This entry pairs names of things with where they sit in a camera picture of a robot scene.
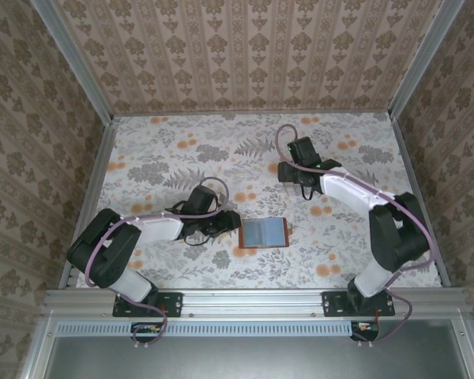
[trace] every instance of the table surface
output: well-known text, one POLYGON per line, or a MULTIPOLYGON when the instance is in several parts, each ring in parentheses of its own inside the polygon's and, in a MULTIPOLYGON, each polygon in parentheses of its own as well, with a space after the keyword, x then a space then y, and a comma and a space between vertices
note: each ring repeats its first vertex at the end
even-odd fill
MULTIPOLYGON (((241 250, 236 231, 191 247, 182 241, 138 244, 130 266, 162 288, 346 287, 371 259, 368 222, 348 206, 316 194, 312 201, 277 181, 273 139, 285 123, 308 136, 365 181, 411 192, 386 113, 237 114, 121 118, 98 209, 122 216, 159 212, 205 176, 229 186, 228 208, 243 219, 286 217, 290 246, 241 250)), ((285 131, 281 142, 292 139, 285 131)), ((218 182, 207 182, 223 192, 218 182)), ((404 274, 396 287, 439 287, 434 266, 404 274)), ((81 277, 78 287, 84 287, 81 277)))

